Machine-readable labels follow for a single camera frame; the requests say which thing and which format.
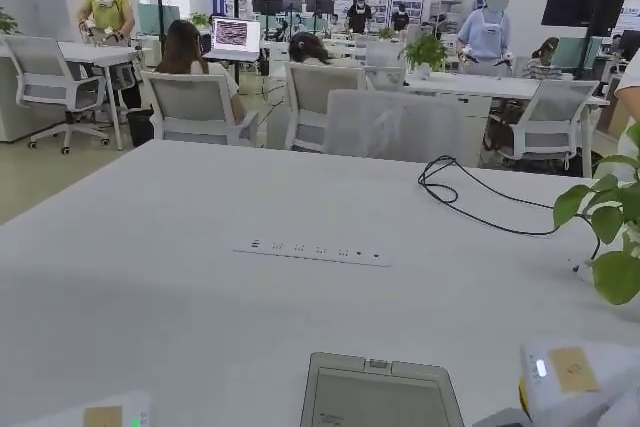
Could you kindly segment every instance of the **face mask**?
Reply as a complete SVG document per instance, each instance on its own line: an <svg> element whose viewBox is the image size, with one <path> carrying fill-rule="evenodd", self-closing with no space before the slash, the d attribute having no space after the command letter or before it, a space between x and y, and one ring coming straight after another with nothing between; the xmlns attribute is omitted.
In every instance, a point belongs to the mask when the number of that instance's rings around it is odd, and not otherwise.
<svg viewBox="0 0 640 427"><path fill-rule="evenodd" d="M509 6L509 0L487 0L487 8L491 12L504 12Z"/></svg>

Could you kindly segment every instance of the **trash can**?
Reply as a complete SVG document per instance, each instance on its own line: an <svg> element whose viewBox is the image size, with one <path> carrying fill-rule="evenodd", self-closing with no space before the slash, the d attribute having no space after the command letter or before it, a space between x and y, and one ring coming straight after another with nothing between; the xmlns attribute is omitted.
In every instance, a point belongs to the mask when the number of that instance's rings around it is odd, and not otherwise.
<svg viewBox="0 0 640 427"><path fill-rule="evenodd" d="M131 142L134 147L140 147L153 139L153 125L151 125L153 110L138 110L127 114Z"/></svg>

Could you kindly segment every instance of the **black shirt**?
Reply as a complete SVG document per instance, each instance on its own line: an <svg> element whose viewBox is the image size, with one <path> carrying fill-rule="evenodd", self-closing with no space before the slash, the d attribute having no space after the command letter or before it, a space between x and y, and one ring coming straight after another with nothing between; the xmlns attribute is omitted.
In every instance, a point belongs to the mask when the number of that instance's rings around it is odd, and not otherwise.
<svg viewBox="0 0 640 427"><path fill-rule="evenodd" d="M401 30L406 29L407 25L409 25L409 14L406 12L395 12L391 16L391 23L393 24L393 30L400 32Z"/></svg>
<svg viewBox="0 0 640 427"><path fill-rule="evenodd" d="M363 13L359 13L356 4L353 4L347 12L347 17L349 18L349 28L353 29L355 34L364 34L367 20L373 19L373 14L368 4L364 5Z"/></svg>

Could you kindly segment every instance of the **person's hair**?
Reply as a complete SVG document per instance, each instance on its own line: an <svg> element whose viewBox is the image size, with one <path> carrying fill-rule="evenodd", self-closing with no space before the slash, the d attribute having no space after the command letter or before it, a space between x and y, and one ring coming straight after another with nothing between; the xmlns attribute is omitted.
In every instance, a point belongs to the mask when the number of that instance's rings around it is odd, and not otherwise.
<svg viewBox="0 0 640 427"><path fill-rule="evenodd" d="M549 52L553 52L554 50L556 50L556 48L558 48L558 42L560 42L560 40L557 37L549 37L542 43L538 50L531 54L531 58L540 59L543 55Z"/></svg>
<svg viewBox="0 0 640 427"><path fill-rule="evenodd" d="M163 74L190 74L191 64L198 62L202 72L209 73L209 64L200 52L200 32L186 20L175 20L167 32L162 61L156 72Z"/></svg>
<svg viewBox="0 0 640 427"><path fill-rule="evenodd" d="M289 42L289 57L294 62L304 62L309 57L318 59L323 64L329 63L329 52L322 42L309 32L298 32Z"/></svg>

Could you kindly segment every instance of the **window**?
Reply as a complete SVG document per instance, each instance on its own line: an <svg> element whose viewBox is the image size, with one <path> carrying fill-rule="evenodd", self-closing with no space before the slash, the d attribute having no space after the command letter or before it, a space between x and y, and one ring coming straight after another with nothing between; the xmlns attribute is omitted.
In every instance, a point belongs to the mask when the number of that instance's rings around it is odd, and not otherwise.
<svg viewBox="0 0 640 427"><path fill-rule="evenodd" d="M140 0L141 4L156 4L156 0ZM191 0L162 0L164 5L173 5L180 10L180 18L188 19L191 16Z"/></svg>

